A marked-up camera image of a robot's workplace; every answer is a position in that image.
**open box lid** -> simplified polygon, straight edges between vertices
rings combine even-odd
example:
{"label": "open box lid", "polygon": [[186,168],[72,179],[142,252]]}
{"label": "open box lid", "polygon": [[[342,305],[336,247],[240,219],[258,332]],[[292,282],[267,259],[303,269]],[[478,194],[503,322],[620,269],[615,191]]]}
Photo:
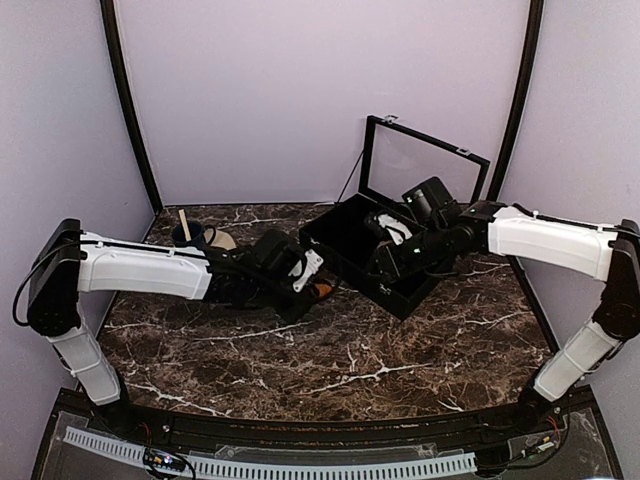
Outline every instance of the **open box lid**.
{"label": "open box lid", "polygon": [[478,200],[489,170],[488,160],[394,120],[393,116],[367,117],[360,194],[407,214],[402,194],[437,176],[458,203]]}

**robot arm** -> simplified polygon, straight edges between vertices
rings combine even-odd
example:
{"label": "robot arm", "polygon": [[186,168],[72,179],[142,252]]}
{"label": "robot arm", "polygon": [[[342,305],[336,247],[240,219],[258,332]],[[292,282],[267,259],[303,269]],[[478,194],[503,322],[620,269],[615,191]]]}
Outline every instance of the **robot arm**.
{"label": "robot arm", "polygon": [[[416,189],[427,193],[416,195]],[[381,243],[374,255],[376,273],[389,283],[444,258],[474,251],[538,260],[606,282],[592,317],[523,390],[519,402],[523,429],[535,426],[552,402],[640,333],[640,229],[635,222],[592,225],[486,201],[463,212],[435,177],[416,189],[409,192],[413,197],[405,194],[405,202],[416,197],[427,200],[426,206],[407,202],[414,218],[427,225],[430,219],[437,220],[400,244]],[[429,194],[440,189],[446,193]]]}
{"label": "robot arm", "polygon": [[166,248],[104,238],[63,221],[32,270],[27,324],[47,338],[98,407],[127,401],[78,303],[78,292],[121,290],[176,295],[235,307],[273,307],[296,321],[321,290],[312,279],[323,263],[282,232],[231,251]]}

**purple wall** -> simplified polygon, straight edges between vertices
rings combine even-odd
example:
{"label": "purple wall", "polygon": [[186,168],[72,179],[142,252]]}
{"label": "purple wall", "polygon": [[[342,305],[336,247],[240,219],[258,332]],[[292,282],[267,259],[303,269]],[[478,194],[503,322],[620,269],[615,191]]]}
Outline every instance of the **purple wall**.
{"label": "purple wall", "polygon": [[528,2],[118,2],[167,204],[335,200],[364,118],[497,157]]}
{"label": "purple wall", "polygon": [[[139,240],[153,218],[122,119],[97,1],[0,2],[0,477],[26,479],[58,389],[53,349],[11,321],[57,224]],[[97,328],[109,295],[83,302]]]}
{"label": "purple wall", "polygon": [[[527,107],[502,200],[591,222],[640,220],[640,3],[547,2]],[[602,284],[526,262],[559,340]],[[589,378],[628,478],[640,478],[640,341]]]}

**orange object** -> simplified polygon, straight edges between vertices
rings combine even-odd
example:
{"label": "orange object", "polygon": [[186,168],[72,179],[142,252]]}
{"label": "orange object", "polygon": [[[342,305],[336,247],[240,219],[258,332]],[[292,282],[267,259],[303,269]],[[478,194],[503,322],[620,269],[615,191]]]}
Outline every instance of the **orange object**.
{"label": "orange object", "polygon": [[318,291],[318,298],[323,298],[331,293],[333,287],[331,285],[327,285],[326,283],[316,283],[316,290]]}

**wooden stick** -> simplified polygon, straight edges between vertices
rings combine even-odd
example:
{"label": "wooden stick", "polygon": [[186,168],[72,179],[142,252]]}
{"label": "wooden stick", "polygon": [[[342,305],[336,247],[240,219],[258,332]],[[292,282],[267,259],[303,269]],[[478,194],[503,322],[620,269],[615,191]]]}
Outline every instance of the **wooden stick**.
{"label": "wooden stick", "polygon": [[182,229],[184,230],[184,239],[187,242],[191,241],[191,232],[189,231],[189,224],[187,223],[187,216],[184,214],[184,210],[178,210],[178,215],[180,215],[180,223],[182,224]]}

